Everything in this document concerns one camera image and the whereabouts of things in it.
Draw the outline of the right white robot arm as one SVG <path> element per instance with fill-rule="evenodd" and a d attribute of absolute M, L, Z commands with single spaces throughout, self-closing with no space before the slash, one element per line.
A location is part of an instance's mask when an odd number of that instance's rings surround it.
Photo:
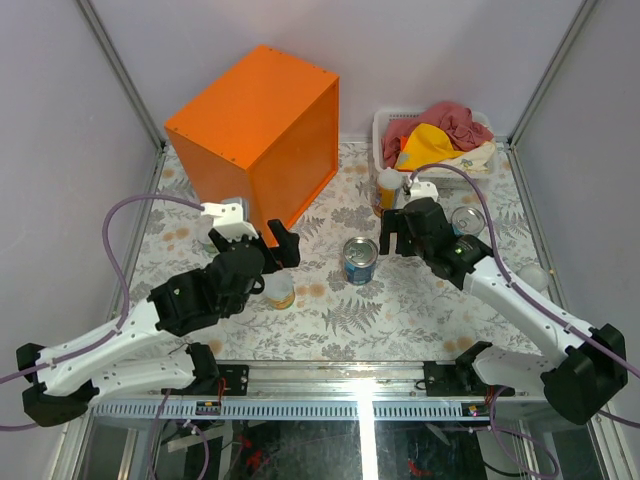
<path fill-rule="evenodd" d="M 380 252 L 418 257 L 438 278 L 491 306 L 524 333 L 538 355 L 489 345 L 456 369 L 458 387 L 478 394 L 490 384 L 543 395 L 565 420 L 587 423 L 628 383 L 626 345 L 610 324 L 590 325 L 511 273 L 490 246 L 458 236 L 442 207 L 420 198 L 381 217 Z"/>

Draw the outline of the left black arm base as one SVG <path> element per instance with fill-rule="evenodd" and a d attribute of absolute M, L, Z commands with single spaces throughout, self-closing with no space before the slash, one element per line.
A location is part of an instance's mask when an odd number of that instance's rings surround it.
<path fill-rule="evenodd" d="M 178 383 L 165 384 L 162 393 L 173 395 L 243 397 L 248 394 L 249 371 L 245 364 L 219 364 L 211 348 L 201 343 L 189 344 L 183 350 L 171 352 L 161 364 L 162 372 L 172 371 L 181 378 Z"/>

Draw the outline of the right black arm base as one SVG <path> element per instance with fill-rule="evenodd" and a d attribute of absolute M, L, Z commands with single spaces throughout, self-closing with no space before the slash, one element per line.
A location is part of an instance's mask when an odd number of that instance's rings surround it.
<path fill-rule="evenodd" d="M 498 384 L 483 382 L 473 369 L 480 353 L 491 347 L 486 341 L 476 342 L 453 362 L 424 361 L 423 379 L 415 387 L 427 397 L 479 397 L 488 398 L 499 388 Z"/>

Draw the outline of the dark blue tin can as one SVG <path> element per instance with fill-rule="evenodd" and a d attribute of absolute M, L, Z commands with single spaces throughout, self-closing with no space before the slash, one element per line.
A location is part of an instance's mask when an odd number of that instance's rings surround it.
<path fill-rule="evenodd" d="M 354 237 L 346 241 L 342 251 L 346 279 L 353 285 L 369 283 L 374 276 L 378 258 L 376 243 L 365 237 Z"/>

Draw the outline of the light blue soup can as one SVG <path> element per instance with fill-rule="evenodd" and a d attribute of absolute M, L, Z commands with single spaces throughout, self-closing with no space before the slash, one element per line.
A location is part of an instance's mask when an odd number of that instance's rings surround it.
<path fill-rule="evenodd" d="M 473 207 L 456 208 L 450 217 L 451 225 L 457 236 L 478 236 L 486 227 L 484 215 Z"/>

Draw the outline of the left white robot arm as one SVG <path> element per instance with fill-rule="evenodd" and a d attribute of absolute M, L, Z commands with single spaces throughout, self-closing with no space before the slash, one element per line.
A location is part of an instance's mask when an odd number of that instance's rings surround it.
<path fill-rule="evenodd" d="M 300 263 L 298 234 L 278 219 L 267 223 L 276 244 L 251 223 L 209 216 L 208 236 L 218 253 L 202 268 L 171 277 L 120 318 L 56 347 L 28 343 L 17 352 L 29 382 L 24 413 L 40 427 L 61 425 L 109 397 L 145 390 L 208 394 L 219 381 L 210 348 L 193 343 L 180 354 L 127 360 L 155 344 L 186 337 L 241 313 L 264 278 Z"/>

